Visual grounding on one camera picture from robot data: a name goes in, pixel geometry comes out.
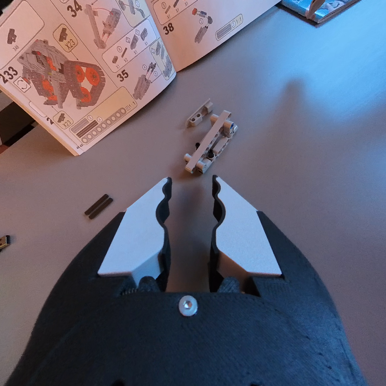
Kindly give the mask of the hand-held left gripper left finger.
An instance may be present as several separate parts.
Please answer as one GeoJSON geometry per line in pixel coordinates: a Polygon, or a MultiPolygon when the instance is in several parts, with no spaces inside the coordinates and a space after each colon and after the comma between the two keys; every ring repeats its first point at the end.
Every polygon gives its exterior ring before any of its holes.
{"type": "Polygon", "coordinates": [[[135,287],[149,276],[162,292],[166,290],[171,251],[164,222],[169,216],[171,188],[171,178],[163,178],[127,208],[99,276],[127,276],[135,287]]]}

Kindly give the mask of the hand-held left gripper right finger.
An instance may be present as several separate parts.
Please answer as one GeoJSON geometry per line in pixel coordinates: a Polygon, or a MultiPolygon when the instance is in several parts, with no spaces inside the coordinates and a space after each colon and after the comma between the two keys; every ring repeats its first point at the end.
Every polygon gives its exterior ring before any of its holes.
{"type": "Polygon", "coordinates": [[[219,291],[226,277],[234,277],[241,291],[252,293],[252,276],[280,277],[277,263],[258,210],[224,180],[212,178],[215,225],[210,249],[209,287],[219,291]]]}

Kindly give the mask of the grey toy brick assembly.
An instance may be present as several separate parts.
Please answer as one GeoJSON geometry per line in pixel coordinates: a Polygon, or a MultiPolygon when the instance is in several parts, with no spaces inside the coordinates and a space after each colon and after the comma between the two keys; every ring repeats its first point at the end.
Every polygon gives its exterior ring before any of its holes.
{"type": "Polygon", "coordinates": [[[224,151],[238,126],[229,120],[231,112],[224,110],[219,116],[212,114],[210,117],[212,128],[205,135],[193,155],[186,154],[185,170],[189,173],[195,171],[205,173],[215,159],[224,151]]]}

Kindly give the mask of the small grey toy beam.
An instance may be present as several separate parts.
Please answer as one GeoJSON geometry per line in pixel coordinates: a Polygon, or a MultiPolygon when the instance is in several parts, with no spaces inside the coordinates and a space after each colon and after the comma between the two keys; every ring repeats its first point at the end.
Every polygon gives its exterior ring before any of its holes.
{"type": "Polygon", "coordinates": [[[307,19],[313,19],[315,12],[324,4],[324,0],[312,0],[308,10],[305,13],[307,19]]]}

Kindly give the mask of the black toy axle rod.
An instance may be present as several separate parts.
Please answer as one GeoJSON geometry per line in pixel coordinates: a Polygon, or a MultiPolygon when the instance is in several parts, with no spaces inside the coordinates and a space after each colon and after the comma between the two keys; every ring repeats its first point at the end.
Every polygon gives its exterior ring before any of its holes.
{"type": "Polygon", "coordinates": [[[91,214],[88,216],[90,220],[97,217],[103,210],[105,210],[111,203],[113,202],[113,198],[107,198],[102,204],[100,204],[91,214]]]}
{"type": "Polygon", "coordinates": [[[99,200],[97,200],[93,205],[91,205],[84,214],[86,216],[91,215],[94,211],[96,211],[102,204],[104,204],[109,199],[108,194],[104,194],[99,200]]]}

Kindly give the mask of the grey angled toy brick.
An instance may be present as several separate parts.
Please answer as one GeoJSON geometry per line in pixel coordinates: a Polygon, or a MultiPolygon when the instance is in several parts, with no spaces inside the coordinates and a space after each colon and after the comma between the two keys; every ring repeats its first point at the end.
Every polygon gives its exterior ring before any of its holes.
{"type": "Polygon", "coordinates": [[[186,121],[186,128],[196,127],[199,123],[202,122],[203,117],[212,112],[212,110],[213,103],[211,103],[210,99],[207,99],[204,104],[202,104],[189,116],[186,121]]]}

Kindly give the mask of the open building instruction booklet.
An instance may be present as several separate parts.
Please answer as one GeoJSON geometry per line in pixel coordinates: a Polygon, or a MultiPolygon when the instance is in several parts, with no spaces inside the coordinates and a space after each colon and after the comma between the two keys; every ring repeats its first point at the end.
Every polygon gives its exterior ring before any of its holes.
{"type": "Polygon", "coordinates": [[[278,2],[12,1],[1,91],[77,156],[278,2]]]}

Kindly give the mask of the blue building booklet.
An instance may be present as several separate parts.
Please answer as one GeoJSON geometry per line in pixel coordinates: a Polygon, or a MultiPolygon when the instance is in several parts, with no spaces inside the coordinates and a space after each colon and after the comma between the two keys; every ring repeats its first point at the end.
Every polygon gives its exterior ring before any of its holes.
{"type": "Polygon", "coordinates": [[[310,25],[319,26],[357,2],[358,0],[325,0],[324,4],[315,12],[311,20],[305,17],[311,0],[283,0],[280,1],[277,6],[310,25]]]}

